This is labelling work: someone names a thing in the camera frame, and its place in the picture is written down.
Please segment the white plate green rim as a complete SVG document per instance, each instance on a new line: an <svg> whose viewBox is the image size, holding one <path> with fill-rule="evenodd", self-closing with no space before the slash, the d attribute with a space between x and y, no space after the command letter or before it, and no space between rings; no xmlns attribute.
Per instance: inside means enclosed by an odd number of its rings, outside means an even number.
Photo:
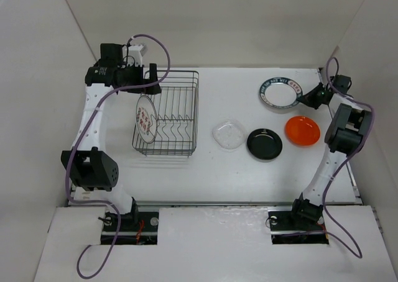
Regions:
<svg viewBox="0 0 398 282"><path fill-rule="evenodd" d="M303 96L303 89L296 81L286 77L273 77L261 84L259 97L261 101L274 109L290 109Z"/></svg>

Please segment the white plate red characters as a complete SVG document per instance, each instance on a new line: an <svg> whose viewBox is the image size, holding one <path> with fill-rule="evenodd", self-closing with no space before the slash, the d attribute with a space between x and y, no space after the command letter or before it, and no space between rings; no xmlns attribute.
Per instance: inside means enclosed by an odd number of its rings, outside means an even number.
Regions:
<svg viewBox="0 0 398 282"><path fill-rule="evenodd" d="M136 104L136 127L145 143L154 142L157 135L158 117L154 103L146 95L140 96Z"/></svg>

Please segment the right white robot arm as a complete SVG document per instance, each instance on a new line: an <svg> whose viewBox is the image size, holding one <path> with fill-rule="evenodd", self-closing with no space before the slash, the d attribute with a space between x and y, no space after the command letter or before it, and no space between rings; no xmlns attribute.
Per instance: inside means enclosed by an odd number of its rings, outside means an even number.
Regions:
<svg viewBox="0 0 398 282"><path fill-rule="evenodd" d="M318 84L298 102L318 109L327 105L332 114L331 123L325 134L325 152L310 184L294 201L287 213L289 224L300 229L304 225L318 222L325 205L325 191L336 177L344 161L363 147L366 134L372 124L373 114L361 108L349 97L351 78L345 75L331 77L327 86Z"/></svg>

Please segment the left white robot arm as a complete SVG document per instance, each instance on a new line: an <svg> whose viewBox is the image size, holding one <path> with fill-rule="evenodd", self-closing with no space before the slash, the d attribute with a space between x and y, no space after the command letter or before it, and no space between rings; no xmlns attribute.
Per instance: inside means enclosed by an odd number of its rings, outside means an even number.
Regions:
<svg viewBox="0 0 398 282"><path fill-rule="evenodd" d="M157 65L144 74L145 44L103 43L100 58L85 75L85 106L71 149L61 153L65 192L77 205L108 206L112 219L125 230L135 229L139 215L135 199L119 182L119 167L106 152L110 110L120 92L159 94Z"/></svg>

